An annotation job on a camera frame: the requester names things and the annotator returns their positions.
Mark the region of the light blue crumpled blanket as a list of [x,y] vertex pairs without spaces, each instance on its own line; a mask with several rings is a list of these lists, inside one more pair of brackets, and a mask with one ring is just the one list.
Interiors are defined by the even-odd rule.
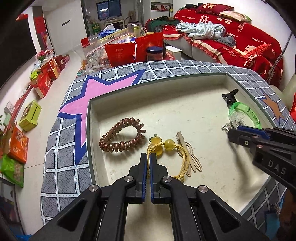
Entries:
[[236,46],[236,40],[226,35],[226,28],[221,24],[207,23],[178,23],[176,30],[195,40],[214,40],[229,47]]

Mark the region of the silver rhinestone hair clip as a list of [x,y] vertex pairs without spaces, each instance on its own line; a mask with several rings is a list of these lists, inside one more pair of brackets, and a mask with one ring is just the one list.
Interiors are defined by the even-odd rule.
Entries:
[[245,122],[243,121],[242,118],[231,117],[229,119],[229,122],[221,127],[221,130],[223,130],[225,132],[229,132],[229,130],[231,130],[231,129],[237,128],[238,126],[244,126],[244,125],[245,125]]

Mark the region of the red covered sofa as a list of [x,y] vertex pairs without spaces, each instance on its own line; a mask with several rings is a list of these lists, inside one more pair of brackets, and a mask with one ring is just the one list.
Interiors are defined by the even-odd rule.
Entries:
[[166,40],[184,39],[217,63],[253,70],[279,87],[284,69],[279,42],[241,16],[223,4],[188,4],[162,32]]

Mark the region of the black claw hair clip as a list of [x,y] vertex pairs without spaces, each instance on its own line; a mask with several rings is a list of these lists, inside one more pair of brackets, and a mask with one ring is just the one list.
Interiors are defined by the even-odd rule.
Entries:
[[235,95],[238,93],[238,89],[234,89],[229,93],[222,94],[222,98],[227,103],[227,108],[231,108],[231,106],[237,102]]

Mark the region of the red gift bag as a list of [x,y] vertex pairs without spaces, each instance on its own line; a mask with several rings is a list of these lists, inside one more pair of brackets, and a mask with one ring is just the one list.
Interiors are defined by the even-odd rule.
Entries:
[[105,51],[112,67],[118,67],[147,60],[148,47],[163,47],[163,33],[153,33],[136,38],[129,43],[107,44]]

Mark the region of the beige bow hair clip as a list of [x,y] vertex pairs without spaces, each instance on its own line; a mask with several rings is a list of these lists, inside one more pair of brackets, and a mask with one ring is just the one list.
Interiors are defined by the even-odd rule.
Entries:
[[194,155],[193,147],[191,146],[191,144],[185,141],[181,132],[177,132],[176,139],[178,141],[178,145],[182,146],[184,149],[187,149],[187,152],[189,154],[189,157],[187,157],[188,167],[185,168],[187,177],[191,177],[192,172],[202,172],[202,165],[198,158]]

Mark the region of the green translucent bangle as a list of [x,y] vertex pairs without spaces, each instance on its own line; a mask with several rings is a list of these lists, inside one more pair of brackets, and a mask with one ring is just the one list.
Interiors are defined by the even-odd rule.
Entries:
[[253,122],[254,127],[261,129],[261,123],[256,113],[249,106],[242,102],[235,102],[234,104],[232,104],[228,112],[229,120],[233,121],[238,112],[246,114]]

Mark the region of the yellow green gift box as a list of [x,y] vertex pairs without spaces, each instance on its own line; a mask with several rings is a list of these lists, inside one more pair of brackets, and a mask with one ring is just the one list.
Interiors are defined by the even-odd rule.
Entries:
[[35,128],[38,125],[38,118],[42,108],[35,101],[31,101],[26,107],[19,121],[19,126],[25,131],[28,132]]

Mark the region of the red embroidered cushion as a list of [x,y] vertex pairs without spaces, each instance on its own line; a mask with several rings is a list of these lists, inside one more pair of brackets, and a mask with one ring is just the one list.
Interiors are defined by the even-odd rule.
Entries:
[[290,116],[292,117],[292,119],[296,123],[296,93],[294,93],[293,104],[292,104],[292,107],[290,109]]

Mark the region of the grey checked star tablecloth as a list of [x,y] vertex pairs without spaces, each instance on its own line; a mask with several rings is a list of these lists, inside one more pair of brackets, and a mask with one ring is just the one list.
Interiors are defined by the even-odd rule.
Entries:
[[[295,129],[295,122],[282,97],[268,87],[258,74],[245,68],[195,60],[163,60],[107,68],[93,72],[92,76],[114,81],[137,71],[140,72],[141,83],[189,74],[230,74],[262,105],[276,126]],[[49,133],[41,188],[41,218],[44,224],[91,183],[86,144],[80,142],[80,124],[79,115],[59,113]]]

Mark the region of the white small stool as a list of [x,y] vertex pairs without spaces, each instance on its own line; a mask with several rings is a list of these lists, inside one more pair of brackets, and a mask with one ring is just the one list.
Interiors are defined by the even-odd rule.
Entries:
[[182,50],[173,46],[166,46],[166,51],[170,53],[176,60],[182,59]]

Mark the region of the red pillow on sofa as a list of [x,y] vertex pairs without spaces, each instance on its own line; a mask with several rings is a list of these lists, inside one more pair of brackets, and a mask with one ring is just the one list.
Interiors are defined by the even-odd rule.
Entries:
[[206,14],[214,14],[219,15],[223,11],[234,11],[234,7],[224,5],[224,4],[203,4],[198,6],[196,12],[197,13],[206,13]]

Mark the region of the blue lidded jar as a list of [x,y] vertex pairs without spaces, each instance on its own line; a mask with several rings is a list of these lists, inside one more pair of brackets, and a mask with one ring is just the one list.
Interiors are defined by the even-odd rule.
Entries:
[[163,47],[150,46],[146,49],[147,61],[161,61],[163,59]]

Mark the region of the black television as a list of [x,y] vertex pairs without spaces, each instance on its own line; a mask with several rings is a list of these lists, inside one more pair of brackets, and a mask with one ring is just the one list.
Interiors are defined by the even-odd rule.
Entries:
[[1,43],[1,86],[36,53],[28,19],[16,21]]

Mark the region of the white dining table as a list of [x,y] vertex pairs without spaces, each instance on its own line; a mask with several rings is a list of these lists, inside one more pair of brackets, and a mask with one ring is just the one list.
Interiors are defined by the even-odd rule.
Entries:
[[114,25],[114,27],[118,27],[119,29],[124,29],[125,28],[124,19],[107,20],[103,24],[104,24],[105,27],[107,27],[108,25]]

